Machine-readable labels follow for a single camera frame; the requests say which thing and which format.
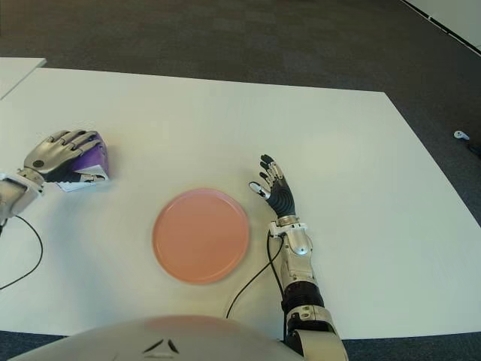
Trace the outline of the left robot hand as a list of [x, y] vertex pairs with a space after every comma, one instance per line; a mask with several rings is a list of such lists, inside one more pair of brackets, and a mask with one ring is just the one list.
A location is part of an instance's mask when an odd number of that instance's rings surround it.
[[19, 174], [40, 184], [104, 181], [105, 177], [101, 175], [82, 174], [71, 168], [72, 163], [100, 143], [95, 131], [78, 129], [57, 132], [43, 140], [27, 155]]

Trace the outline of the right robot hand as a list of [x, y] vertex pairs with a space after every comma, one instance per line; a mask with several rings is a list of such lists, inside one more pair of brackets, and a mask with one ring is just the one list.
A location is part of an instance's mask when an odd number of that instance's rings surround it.
[[268, 188], [255, 181], [249, 182], [249, 188], [267, 202], [278, 218], [294, 217], [294, 196], [281, 167], [267, 154], [261, 155], [259, 165], [264, 169], [259, 176]]

